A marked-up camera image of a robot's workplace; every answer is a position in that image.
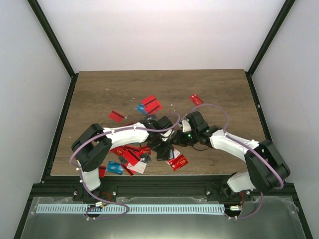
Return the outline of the black card holder wallet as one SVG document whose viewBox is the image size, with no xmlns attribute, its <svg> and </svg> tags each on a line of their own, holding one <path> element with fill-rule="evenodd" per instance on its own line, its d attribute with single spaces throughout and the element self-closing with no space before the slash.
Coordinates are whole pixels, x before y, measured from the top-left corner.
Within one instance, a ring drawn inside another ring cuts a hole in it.
<svg viewBox="0 0 319 239">
<path fill-rule="evenodd" d="M 169 161 L 171 153 L 173 152 L 173 145 L 169 142 L 163 142 L 157 148 L 157 160 L 158 161 Z"/>
</svg>

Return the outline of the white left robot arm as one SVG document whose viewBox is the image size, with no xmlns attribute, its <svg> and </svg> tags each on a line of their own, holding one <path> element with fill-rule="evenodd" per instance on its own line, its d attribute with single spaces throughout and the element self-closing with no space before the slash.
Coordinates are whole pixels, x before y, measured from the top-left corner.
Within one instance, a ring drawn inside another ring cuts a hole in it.
<svg viewBox="0 0 319 239">
<path fill-rule="evenodd" d="M 150 136 L 157 136 L 177 126 L 178 122 L 169 127 L 155 128 L 155 124 L 140 121 L 129 126 L 101 127 L 98 123 L 89 126 L 72 144 L 73 154 L 69 164 L 80 172 L 80 183 L 85 187 L 84 195 L 90 201 L 97 201 L 102 195 L 98 168 L 107 154 L 114 148 L 132 143 L 143 143 Z"/>
</svg>

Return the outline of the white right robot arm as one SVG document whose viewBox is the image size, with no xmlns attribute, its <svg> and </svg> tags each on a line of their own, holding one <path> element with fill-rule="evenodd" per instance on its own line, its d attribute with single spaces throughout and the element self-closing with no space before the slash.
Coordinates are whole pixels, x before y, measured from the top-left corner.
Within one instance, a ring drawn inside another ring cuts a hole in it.
<svg viewBox="0 0 319 239">
<path fill-rule="evenodd" d="M 270 140 L 248 140 L 230 134 L 221 127 L 209 126 L 198 111 L 189 113 L 178 124 L 180 130 L 175 136 L 176 145 L 194 146 L 200 143 L 227 152 L 245 162 L 247 171 L 234 173 L 221 188 L 223 198 L 228 201 L 234 200 L 244 190 L 256 189 L 267 193 L 273 189 L 282 189 L 284 180 L 291 174 Z"/>
</svg>

